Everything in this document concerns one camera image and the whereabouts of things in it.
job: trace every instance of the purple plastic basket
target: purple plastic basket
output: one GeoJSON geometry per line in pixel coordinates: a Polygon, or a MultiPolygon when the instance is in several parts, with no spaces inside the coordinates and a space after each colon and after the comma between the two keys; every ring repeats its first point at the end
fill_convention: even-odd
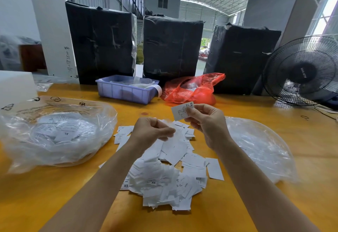
{"type": "MultiPolygon", "coordinates": [[[[96,80],[97,89],[101,97],[116,98],[129,102],[148,104],[157,94],[157,90],[153,87],[141,89],[129,85],[116,83],[118,81],[131,80],[134,77],[124,75],[112,75],[96,80]]],[[[140,83],[144,83],[145,78],[140,79],[140,83]]]]}

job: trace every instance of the white pillar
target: white pillar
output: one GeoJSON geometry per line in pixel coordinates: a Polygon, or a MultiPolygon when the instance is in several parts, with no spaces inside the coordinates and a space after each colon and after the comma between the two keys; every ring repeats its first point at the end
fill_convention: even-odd
{"type": "Polygon", "coordinates": [[[32,0],[49,75],[76,78],[66,0],[32,0]]]}

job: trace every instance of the dark window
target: dark window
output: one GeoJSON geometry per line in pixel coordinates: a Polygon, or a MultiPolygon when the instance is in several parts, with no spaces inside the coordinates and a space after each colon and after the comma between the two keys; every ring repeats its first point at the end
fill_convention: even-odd
{"type": "Polygon", "coordinates": [[[158,7],[163,8],[163,0],[158,0],[158,7]]]}
{"type": "Polygon", "coordinates": [[[163,0],[163,8],[168,8],[168,0],[163,0]]]}
{"type": "Polygon", "coordinates": [[[158,0],[159,8],[168,8],[168,0],[158,0]]]}

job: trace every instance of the forearm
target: forearm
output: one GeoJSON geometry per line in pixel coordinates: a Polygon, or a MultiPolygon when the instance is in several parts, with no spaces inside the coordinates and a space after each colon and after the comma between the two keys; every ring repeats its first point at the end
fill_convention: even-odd
{"type": "Polygon", "coordinates": [[[134,161],[142,153],[127,142],[40,230],[99,231],[134,161]]]}
{"type": "Polygon", "coordinates": [[[234,141],[223,142],[216,152],[259,232],[319,231],[234,141]]]}

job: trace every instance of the electric fan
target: electric fan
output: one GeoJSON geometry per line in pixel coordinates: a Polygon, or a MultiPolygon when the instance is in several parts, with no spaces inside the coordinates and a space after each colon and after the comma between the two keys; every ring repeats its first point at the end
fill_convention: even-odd
{"type": "Polygon", "coordinates": [[[309,36],[286,43],[271,54],[262,83],[271,97],[294,106],[311,106],[336,97],[337,41],[309,36]]]}

